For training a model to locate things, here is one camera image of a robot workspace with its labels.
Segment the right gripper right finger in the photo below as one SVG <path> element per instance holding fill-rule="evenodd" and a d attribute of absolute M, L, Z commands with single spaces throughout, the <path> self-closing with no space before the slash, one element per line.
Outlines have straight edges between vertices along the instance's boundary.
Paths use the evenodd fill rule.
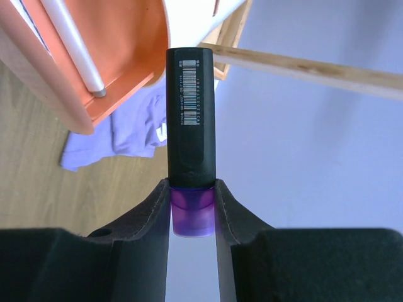
<path fill-rule="evenodd" d="M 402 235 L 388 228 L 273 228 L 215 182 L 222 301 L 401 301 Z"/>

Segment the grey white marker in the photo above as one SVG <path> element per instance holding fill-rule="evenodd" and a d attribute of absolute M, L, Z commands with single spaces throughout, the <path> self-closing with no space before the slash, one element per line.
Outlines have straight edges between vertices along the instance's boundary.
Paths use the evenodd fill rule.
<path fill-rule="evenodd" d="M 96 98 L 106 96 L 106 86 L 64 1 L 41 0 L 86 89 Z"/>

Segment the salmon pink drawer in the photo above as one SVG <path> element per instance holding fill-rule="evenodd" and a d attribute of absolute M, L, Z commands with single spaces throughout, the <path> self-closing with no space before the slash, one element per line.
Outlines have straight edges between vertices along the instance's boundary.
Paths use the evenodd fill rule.
<path fill-rule="evenodd" d="M 162 77 L 169 47 L 163 1 L 66 2 L 105 84 L 102 98 L 86 89 L 41 2 L 23 4 L 35 30 L 18 1 L 1 2 L 1 61 L 70 131 L 92 134 L 131 95 Z"/>

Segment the purple black highlighter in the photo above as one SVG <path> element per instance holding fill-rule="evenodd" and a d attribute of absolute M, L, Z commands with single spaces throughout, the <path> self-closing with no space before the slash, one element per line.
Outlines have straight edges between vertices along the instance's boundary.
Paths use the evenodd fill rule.
<path fill-rule="evenodd" d="M 215 84 L 209 48 L 166 52 L 167 162 L 173 232 L 214 233 Z"/>

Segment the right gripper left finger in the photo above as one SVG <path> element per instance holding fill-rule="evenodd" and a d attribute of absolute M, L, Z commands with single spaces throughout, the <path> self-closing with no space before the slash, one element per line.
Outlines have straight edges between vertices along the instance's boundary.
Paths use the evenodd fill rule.
<path fill-rule="evenodd" d="M 169 183 L 82 237 L 62 228 L 1 231 L 2 301 L 164 301 Z"/>

